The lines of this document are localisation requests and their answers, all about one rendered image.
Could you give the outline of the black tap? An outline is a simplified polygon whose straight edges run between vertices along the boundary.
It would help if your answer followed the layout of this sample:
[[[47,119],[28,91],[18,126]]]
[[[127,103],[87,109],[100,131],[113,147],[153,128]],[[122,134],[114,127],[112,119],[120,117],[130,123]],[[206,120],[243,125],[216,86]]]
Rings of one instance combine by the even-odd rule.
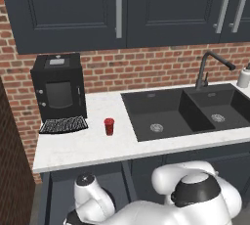
[[[207,51],[201,60],[201,64],[200,64],[200,69],[199,69],[199,74],[198,77],[196,79],[195,82],[195,89],[196,90],[200,90],[202,87],[207,87],[208,86],[208,81],[207,81],[207,76],[205,79],[202,79],[203,76],[203,72],[205,70],[205,65],[206,65],[206,61],[207,58],[211,56],[214,59],[216,59],[217,61],[219,61],[220,63],[222,63],[223,65],[225,65],[226,67],[229,68],[229,70],[235,70],[236,66],[234,64],[232,64],[231,62],[227,61],[226,59],[224,59],[223,57],[219,56],[218,54],[212,52],[212,51]]]

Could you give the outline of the dark drawer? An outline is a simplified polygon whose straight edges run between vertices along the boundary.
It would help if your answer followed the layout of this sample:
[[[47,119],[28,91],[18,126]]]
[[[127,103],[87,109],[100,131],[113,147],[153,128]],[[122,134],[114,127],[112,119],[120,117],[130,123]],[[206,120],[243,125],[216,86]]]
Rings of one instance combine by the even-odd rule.
[[[38,225],[63,225],[66,215],[74,210],[74,181],[83,172],[92,172],[111,193],[116,210],[137,199],[127,161],[46,172],[42,175]]]

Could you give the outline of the white soap dispenser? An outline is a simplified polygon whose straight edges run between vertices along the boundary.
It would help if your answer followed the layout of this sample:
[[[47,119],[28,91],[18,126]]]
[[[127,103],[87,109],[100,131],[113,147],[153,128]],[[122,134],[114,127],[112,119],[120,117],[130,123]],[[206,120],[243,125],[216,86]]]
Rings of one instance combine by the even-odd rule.
[[[237,80],[236,85],[240,88],[247,88],[250,83],[250,63],[245,67]]]

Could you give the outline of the red cup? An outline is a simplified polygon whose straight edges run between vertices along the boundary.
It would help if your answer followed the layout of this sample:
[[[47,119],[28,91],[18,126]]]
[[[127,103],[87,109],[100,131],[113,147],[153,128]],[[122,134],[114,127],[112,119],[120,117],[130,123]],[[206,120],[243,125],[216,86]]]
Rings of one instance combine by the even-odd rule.
[[[113,134],[114,119],[109,117],[104,120],[105,134],[111,136]]]

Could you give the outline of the dark lower cabinet door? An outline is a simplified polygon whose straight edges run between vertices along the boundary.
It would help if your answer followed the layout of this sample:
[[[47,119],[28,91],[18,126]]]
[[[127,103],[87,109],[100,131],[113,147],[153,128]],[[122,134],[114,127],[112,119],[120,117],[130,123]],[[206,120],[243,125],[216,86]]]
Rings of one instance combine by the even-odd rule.
[[[140,201],[164,204],[164,197],[154,190],[151,183],[152,172],[162,165],[162,160],[162,156],[142,157],[132,160],[131,175]]]
[[[250,202],[250,142],[164,155],[164,164],[205,160],[240,193],[243,207]]]

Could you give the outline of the wide dark cupboard door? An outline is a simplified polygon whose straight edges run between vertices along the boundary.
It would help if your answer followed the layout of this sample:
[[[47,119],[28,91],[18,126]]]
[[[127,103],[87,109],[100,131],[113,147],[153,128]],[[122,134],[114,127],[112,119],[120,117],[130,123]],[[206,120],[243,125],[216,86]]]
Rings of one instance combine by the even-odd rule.
[[[43,54],[126,47],[127,0],[122,38],[116,38],[115,0],[4,0],[18,53]]]

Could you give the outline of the black double sink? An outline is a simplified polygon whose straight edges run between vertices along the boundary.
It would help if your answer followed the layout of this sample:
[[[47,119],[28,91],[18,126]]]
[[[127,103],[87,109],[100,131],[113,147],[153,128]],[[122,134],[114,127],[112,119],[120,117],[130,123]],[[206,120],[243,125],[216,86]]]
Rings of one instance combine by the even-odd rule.
[[[140,142],[250,126],[250,97],[229,83],[121,97]]]

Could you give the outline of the black coffee machine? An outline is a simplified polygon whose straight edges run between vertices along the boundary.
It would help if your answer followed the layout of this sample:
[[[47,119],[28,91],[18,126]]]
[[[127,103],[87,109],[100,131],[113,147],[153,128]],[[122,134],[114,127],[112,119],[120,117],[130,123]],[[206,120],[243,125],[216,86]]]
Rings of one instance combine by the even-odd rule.
[[[39,55],[30,73],[42,119],[40,134],[88,128],[79,53]]]

